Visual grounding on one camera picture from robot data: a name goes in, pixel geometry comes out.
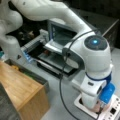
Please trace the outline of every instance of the cable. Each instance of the cable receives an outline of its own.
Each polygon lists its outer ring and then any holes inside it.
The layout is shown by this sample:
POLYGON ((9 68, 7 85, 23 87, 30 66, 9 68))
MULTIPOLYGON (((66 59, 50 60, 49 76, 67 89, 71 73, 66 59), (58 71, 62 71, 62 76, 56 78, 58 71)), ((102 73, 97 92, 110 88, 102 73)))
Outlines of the cable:
POLYGON ((67 108, 67 106, 66 106, 66 104, 65 104, 65 101, 64 101, 64 99, 63 99, 63 95, 62 95, 62 80, 63 80, 63 73, 64 73, 64 69, 65 69, 65 67, 66 67, 66 62, 67 62, 67 59, 68 59, 68 57, 69 57, 69 51, 70 51, 70 48, 71 48, 71 46, 74 44, 74 42, 76 41, 76 40, 78 40, 78 38, 80 38, 80 37, 82 37, 82 36, 84 36, 84 35, 86 35, 86 34, 88 34, 88 33, 91 33, 91 32, 94 32, 94 31, 99 31, 98 29, 94 29, 94 30, 91 30, 91 31, 88 31, 88 32, 86 32, 86 33, 83 33, 83 34, 81 34, 81 35, 79 35, 77 38, 75 38, 75 39, 72 39, 71 41, 72 41, 72 43, 70 44, 70 46, 69 46, 69 48, 68 48, 68 50, 67 50, 67 52, 66 52, 66 58, 65 58, 65 63, 64 63, 64 65, 63 65, 63 68, 62 68, 62 71, 61 71, 61 77, 60 77, 60 81, 59 81, 59 91, 60 91, 60 98, 61 98, 61 101, 62 101, 62 103, 63 103, 63 106, 64 106, 64 108, 66 109, 66 111, 73 117, 73 118, 75 118, 76 120, 80 120, 79 118, 77 118, 75 115, 73 115, 73 113, 71 113, 70 112, 70 110, 67 108))

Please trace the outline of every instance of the black cable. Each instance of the black cable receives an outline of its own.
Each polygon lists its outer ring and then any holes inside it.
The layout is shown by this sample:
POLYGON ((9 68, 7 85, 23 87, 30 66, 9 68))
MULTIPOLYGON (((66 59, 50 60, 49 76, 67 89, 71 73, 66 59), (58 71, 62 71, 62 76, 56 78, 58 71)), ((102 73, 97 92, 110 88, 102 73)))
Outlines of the black cable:
POLYGON ((97 31, 97 32, 98 32, 99 30, 98 30, 98 29, 95 29, 95 30, 88 31, 88 32, 86 32, 86 33, 83 33, 83 34, 79 35, 77 38, 71 40, 72 43, 70 44, 69 48, 67 49, 66 58, 65 58, 65 63, 64 63, 64 65, 63 65, 63 68, 62 68, 62 71, 61 71, 61 77, 60 77, 60 81, 59 81, 60 98, 61 98, 61 101, 62 101, 62 103, 63 103, 63 106, 65 107, 65 109, 67 110, 67 112, 68 112, 73 118, 75 118, 76 120, 80 120, 80 119, 77 118, 75 115, 73 115, 73 114, 70 112, 70 110, 67 108, 67 106, 66 106, 66 104, 65 104, 65 101, 64 101, 64 99, 63 99, 62 87, 61 87, 61 83, 62 83, 62 80, 63 80, 63 73, 64 73, 64 69, 65 69, 66 64, 67 64, 66 62, 67 62, 67 59, 68 59, 68 57, 69 57, 69 51, 70 51, 71 46, 74 44, 74 42, 75 42, 76 40, 78 40, 78 38, 80 38, 80 37, 82 37, 82 36, 84 36, 84 35, 86 35, 86 34, 88 34, 88 33, 94 32, 94 31, 97 31))
POLYGON ((103 107, 100 107, 100 110, 99 110, 99 112, 98 112, 98 116, 97 116, 97 119, 96 119, 96 120, 99 119, 99 116, 100 116, 100 114, 102 113, 102 110, 103 110, 103 107))

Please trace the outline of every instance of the blue object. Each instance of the blue object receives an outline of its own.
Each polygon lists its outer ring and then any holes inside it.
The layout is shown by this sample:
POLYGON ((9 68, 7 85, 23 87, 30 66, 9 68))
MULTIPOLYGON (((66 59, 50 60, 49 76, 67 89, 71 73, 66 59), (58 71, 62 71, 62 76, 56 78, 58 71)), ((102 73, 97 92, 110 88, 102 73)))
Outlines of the blue object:
POLYGON ((27 59, 28 62, 31 62, 33 59, 31 58, 31 56, 29 54, 27 54, 26 52, 23 52, 25 58, 27 59))
POLYGON ((93 44, 97 44, 98 43, 98 41, 97 40, 93 40, 93 44))
POLYGON ((99 97, 99 99, 104 102, 105 104, 108 104, 113 93, 115 91, 115 86, 112 83, 109 83, 103 90, 99 97))

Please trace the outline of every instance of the wooden block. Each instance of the wooden block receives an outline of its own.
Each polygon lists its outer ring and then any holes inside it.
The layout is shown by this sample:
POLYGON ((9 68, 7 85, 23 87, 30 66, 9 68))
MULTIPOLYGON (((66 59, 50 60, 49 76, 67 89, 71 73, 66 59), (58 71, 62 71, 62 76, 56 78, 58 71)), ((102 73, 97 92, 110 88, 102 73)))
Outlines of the wooden block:
POLYGON ((44 86, 0 61, 3 84, 22 120, 40 120, 49 109, 44 86))

